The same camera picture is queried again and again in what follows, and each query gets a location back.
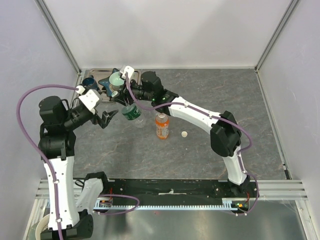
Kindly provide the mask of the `clear green-label water bottle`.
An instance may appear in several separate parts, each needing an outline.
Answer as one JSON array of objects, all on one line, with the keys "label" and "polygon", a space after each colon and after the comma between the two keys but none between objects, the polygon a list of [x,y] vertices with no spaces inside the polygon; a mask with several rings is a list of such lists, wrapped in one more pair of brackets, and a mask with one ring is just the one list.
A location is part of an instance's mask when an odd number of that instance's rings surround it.
[{"label": "clear green-label water bottle", "polygon": [[[118,91],[114,91],[111,97],[115,97],[117,95],[119,95]],[[145,116],[135,103],[132,105],[123,105],[121,114],[135,127],[143,128],[145,126]]]}]

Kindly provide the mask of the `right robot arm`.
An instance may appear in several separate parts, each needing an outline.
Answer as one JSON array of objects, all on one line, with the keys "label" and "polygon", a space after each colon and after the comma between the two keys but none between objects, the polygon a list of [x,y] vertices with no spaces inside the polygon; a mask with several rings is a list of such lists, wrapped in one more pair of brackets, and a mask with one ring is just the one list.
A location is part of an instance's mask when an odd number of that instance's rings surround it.
[{"label": "right robot arm", "polygon": [[133,71],[115,71],[109,77],[111,97],[122,105],[137,105],[139,100],[150,101],[149,110],[185,120],[210,136],[211,149],[222,157],[229,182],[229,191],[235,197],[247,191],[250,181],[241,156],[241,129],[234,115],[213,112],[198,107],[178,94],[165,89],[154,71],[141,75],[141,83],[133,79]]}]

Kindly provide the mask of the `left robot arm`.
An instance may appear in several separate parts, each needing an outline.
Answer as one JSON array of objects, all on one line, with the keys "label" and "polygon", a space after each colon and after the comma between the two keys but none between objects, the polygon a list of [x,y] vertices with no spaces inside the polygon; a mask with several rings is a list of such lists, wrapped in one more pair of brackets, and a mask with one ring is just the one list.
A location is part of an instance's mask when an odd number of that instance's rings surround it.
[{"label": "left robot arm", "polygon": [[83,103],[69,108],[66,99],[49,96],[39,103],[39,149],[48,158],[44,164],[49,188],[50,214],[48,229],[41,233],[42,240],[58,240],[57,220],[60,220],[65,240],[89,239],[93,234],[93,208],[98,197],[106,196],[110,185],[103,171],[88,173],[78,199],[75,199],[73,166],[76,135],[74,130],[87,121],[106,128],[117,110],[104,111],[102,116],[90,112]]}]

